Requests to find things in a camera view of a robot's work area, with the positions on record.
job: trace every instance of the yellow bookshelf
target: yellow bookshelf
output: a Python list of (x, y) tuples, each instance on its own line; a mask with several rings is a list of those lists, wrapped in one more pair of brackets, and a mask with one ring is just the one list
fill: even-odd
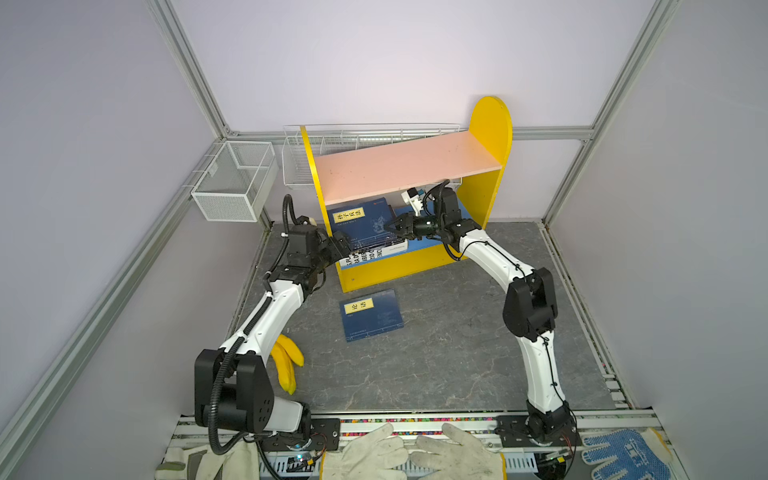
[[(496, 97), (484, 97), (477, 103), (466, 132), (317, 158), (305, 127), (301, 134), (329, 235), (333, 233), (328, 207), (457, 177), (462, 177), (456, 193), (466, 213), (485, 228), (512, 147), (509, 110)], [(366, 170), (361, 166), (381, 167)], [(436, 245), (344, 270), (337, 264), (336, 270), (342, 290), (349, 292), (452, 261), (443, 246)]]

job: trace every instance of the book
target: book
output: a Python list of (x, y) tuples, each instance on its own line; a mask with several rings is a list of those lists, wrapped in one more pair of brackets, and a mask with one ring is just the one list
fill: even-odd
[(406, 250), (408, 250), (408, 240), (401, 238), (392, 245), (353, 253), (347, 258), (339, 260), (339, 265), (342, 270), (344, 270), (351, 266), (372, 262), (380, 258), (388, 257), (389, 255), (405, 252)]
[(362, 252), (392, 245), (397, 235), (384, 230), (384, 224), (395, 218), (384, 197), (347, 207), (328, 210), (331, 231), (349, 236), (352, 251)]
[(347, 342), (405, 326), (393, 289), (343, 300), (339, 302), (339, 308)]

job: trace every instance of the yellow label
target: yellow label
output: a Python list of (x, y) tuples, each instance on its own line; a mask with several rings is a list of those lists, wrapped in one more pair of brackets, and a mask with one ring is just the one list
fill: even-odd
[(350, 313), (367, 310), (369, 308), (373, 308), (373, 298), (366, 298), (365, 300), (360, 300), (355, 303), (347, 303), (344, 306), (344, 313), (349, 315)]
[(366, 212), (361, 207), (353, 208), (351, 210), (344, 210), (343, 212), (333, 214), (333, 220), (336, 223), (346, 222), (347, 220), (364, 217), (365, 215), (366, 215)]

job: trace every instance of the gray marble floor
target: gray marble floor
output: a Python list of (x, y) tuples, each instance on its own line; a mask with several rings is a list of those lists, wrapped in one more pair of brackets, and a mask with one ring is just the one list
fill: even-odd
[[(274, 231), (282, 231), (276, 225)], [(535, 223), (490, 223), (493, 239), (512, 255), (555, 273)], [(280, 236), (272, 234), (262, 269), (272, 263)], [(560, 379), (574, 409), (612, 409), (614, 403), (564, 287), (555, 280), (559, 306), (554, 340)], [(339, 301), (395, 289), (405, 327), (348, 343)], [(247, 315), (263, 294), (255, 282)], [(505, 294), (470, 260), (343, 293), (336, 269), (326, 285), (294, 313), (283, 333), (303, 351), (292, 399), (314, 412), (341, 410), (524, 410), (525, 369), (515, 337), (502, 321)], [(268, 371), (275, 392), (272, 361)]]

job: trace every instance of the white work glove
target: white work glove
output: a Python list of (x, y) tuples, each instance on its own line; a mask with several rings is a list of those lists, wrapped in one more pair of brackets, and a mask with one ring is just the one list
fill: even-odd
[(411, 462), (418, 467), (438, 470), (422, 480), (505, 480), (507, 468), (504, 456), (491, 453), (471, 433), (442, 424), (442, 432), (457, 442), (432, 439), (419, 435), (416, 448), (425, 452), (413, 452)]
[[(190, 457), (199, 454), (202, 456), (195, 468)], [(216, 455), (209, 445), (188, 450), (171, 447), (154, 477), (155, 480), (214, 480), (219, 470), (222, 480), (259, 480), (259, 454), (255, 444), (238, 442), (224, 455)]]
[(406, 480), (405, 472), (390, 470), (408, 461), (395, 428), (386, 423), (368, 435), (352, 440), (343, 452), (326, 452), (320, 464), (320, 480)]

